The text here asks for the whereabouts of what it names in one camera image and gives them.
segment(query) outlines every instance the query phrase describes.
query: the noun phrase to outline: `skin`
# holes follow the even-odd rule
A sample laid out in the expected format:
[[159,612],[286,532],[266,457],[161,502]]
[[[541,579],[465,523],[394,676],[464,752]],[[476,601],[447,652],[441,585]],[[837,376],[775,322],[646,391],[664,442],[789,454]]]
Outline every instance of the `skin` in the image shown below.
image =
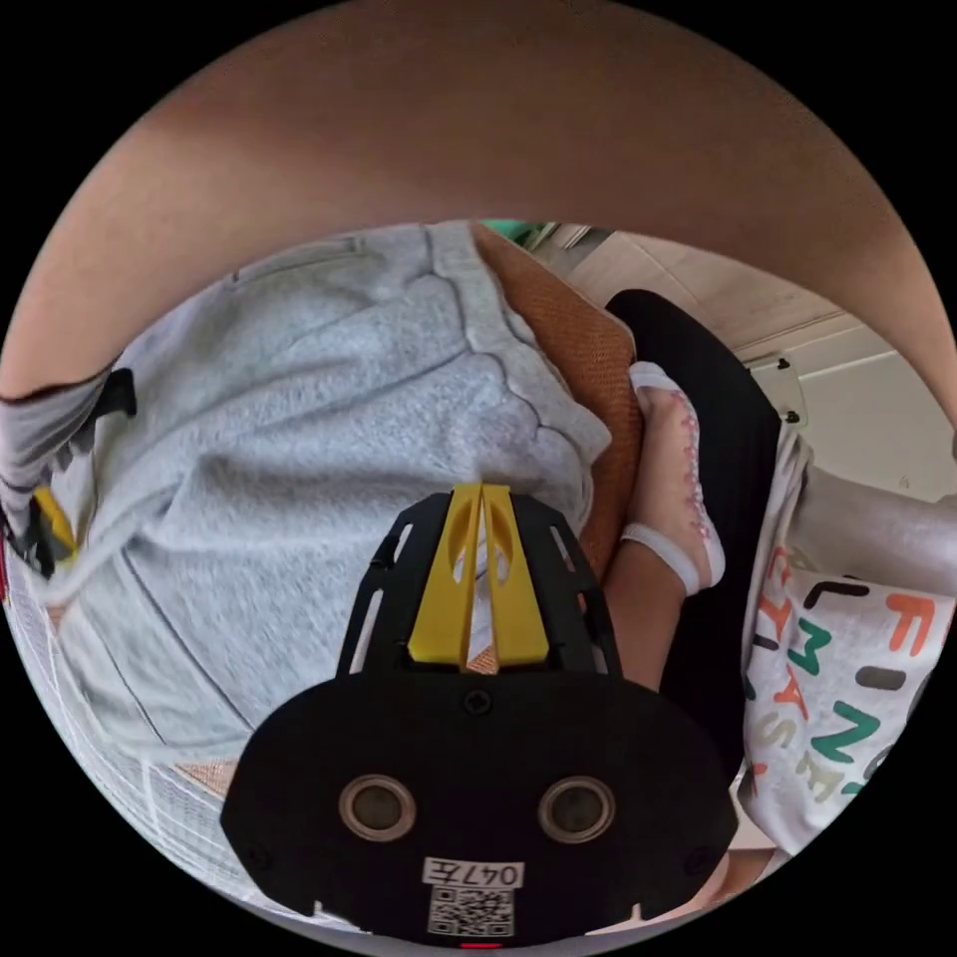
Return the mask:
[[[685,587],[653,551],[623,541],[605,578],[605,602],[618,636],[621,672],[628,681],[658,691],[675,637]],[[629,641],[640,634],[640,642]]]
[[733,55],[600,0],[353,0],[212,64],[64,210],[17,304],[0,396],[89,378],[279,249],[487,216],[663,236],[796,282],[898,349],[957,425],[943,305],[866,170]]

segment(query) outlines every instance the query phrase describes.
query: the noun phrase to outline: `screw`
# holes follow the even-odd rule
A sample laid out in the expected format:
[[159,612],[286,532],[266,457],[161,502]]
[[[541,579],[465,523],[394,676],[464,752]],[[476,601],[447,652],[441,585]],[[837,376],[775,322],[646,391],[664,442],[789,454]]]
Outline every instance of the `screw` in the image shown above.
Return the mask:
[[462,707],[466,709],[467,715],[472,715],[474,718],[487,715],[491,711],[491,695],[488,691],[479,689],[468,691],[462,698]]
[[685,860],[685,873],[689,877],[710,872],[715,867],[715,855],[710,847],[696,847]]
[[252,844],[246,849],[246,859],[253,870],[269,870],[272,867],[271,854],[259,844]]

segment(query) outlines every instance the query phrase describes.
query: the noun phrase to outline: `white wall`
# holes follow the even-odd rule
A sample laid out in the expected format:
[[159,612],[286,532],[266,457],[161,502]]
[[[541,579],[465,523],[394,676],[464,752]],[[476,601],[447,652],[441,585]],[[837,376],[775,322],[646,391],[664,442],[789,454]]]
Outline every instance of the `white wall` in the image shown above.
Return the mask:
[[957,492],[953,429],[897,353],[799,380],[804,436],[822,469],[925,501]]

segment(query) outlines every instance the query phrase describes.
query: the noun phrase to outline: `yellow clip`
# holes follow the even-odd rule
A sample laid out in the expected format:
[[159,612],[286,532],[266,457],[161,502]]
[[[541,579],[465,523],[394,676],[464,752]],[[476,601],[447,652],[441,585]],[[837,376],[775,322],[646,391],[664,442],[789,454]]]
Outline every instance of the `yellow clip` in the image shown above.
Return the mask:
[[[476,594],[481,485],[456,485],[409,640],[413,661],[466,669]],[[456,566],[462,561],[456,580]]]
[[[500,668],[539,664],[548,640],[505,485],[457,485],[409,641],[413,661],[466,669],[476,591],[479,516],[485,525],[492,635]],[[499,580],[499,562],[504,575]],[[461,574],[456,577],[457,567]]]
[[60,508],[60,504],[53,498],[53,493],[48,488],[38,489],[34,492],[34,498],[37,499],[40,510],[50,522],[50,529],[57,545],[56,559],[58,561],[71,560],[76,556],[78,548],[76,539],[73,537],[73,528],[70,526],[70,520],[66,513]]
[[[505,485],[483,485],[485,552],[491,595],[491,627],[499,668],[536,665],[548,657],[548,639],[518,524]],[[499,561],[504,559],[499,580]]]

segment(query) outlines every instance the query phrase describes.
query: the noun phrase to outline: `white mesh fabric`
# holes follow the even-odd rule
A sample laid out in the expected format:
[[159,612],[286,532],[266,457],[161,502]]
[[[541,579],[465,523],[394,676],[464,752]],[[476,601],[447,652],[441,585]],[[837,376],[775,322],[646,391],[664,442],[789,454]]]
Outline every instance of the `white mesh fabric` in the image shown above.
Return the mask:
[[57,733],[113,808],[164,857],[212,890],[295,923],[355,931],[328,914],[307,919],[263,896],[219,826],[219,797],[177,769],[129,758],[97,736],[82,703],[57,681],[59,637],[33,594],[26,569],[6,543],[0,547],[9,578],[4,610],[24,669]]

